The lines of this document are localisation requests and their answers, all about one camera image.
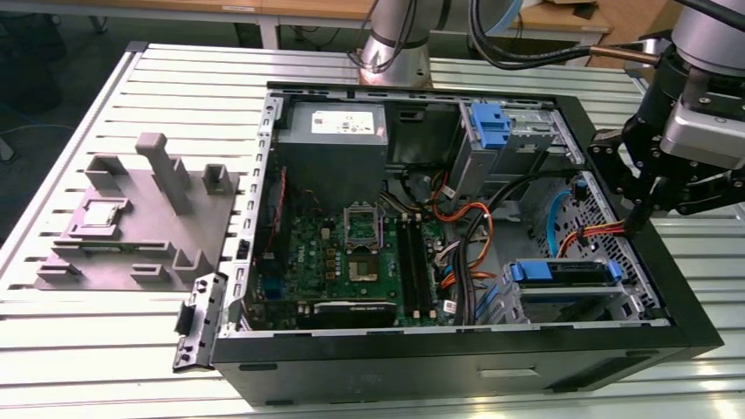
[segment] open computer tower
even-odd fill
[[[376,402],[593,390],[720,346],[651,225],[557,255],[627,213],[593,132],[572,97],[271,85],[231,269],[195,284],[175,371],[215,368],[256,404]],[[544,170],[572,175],[492,213],[465,321],[447,286],[465,225],[432,205],[451,214]]]

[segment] power supply label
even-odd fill
[[[313,113],[313,134],[375,134],[372,112],[316,111]]]

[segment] motherboard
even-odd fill
[[[319,308],[344,313],[339,319],[391,322],[387,326],[447,322],[436,309],[435,272],[428,263],[443,245],[440,225],[352,209],[357,211],[345,211],[344,216],[292,220],[285,276],[261,278],[268,328],[309,328],[303,318]],[[363,309],[377,312],[372,320],[348,316]]]

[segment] sticker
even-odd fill
[[[313,134],[375,134],[372,112],[316,111],[311,121]]]
[[[443,311],[445,313],[456,314],[456,308],[457,308],[456,302],[447,299],[445,302],[443,303]]]
[[[232,11],[256,11],[256,8],[248,6],[223,6],[223,10]]]
[[[451,188],[447,185],[443,185],[443,189],[440,190],[440,192],[443,192],[445,196],[451,199],[453,199],[453,196],[456,196],[456,192],[453,191],[453,188]]]

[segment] blue plastic tab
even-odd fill
[[[476,318],[479,319],[481,317],[481,314],[484,313],[484,310],[487,310],[487,308],[489,308],[489,304],[492,303],[493,298],[497,296],[497,294],[500,293],[500,287],[497,286],[497,283],[495,282],[492,285],[492,289],[484,294],[481,301],[479,301],[479,305],[476,306]]]
[[[523,275],[523,270],[516,264],[511,265],[511,271],[512,271],[512,279],[515,279],[515,282],[520,282],[523,279],[525,279],[525,275]]]
[[[525,273],[525,279],[531,281],[551,281],[553,275],[548,269],[548,262],[519,262],[520,268]]]
[[[613,277],[613,282],[619,282],[619,281],[623,280],[623,278],[624,278],[624,268],[621,268],[621,265],[615,260],[608,262],[608,272],[611,273],[611,275]]]
[[[496,103],[473,103],[471,105],[472,123],[481,135],[481,147],[491,150],[504,148],[511,138],[512,120],[504,115]]]

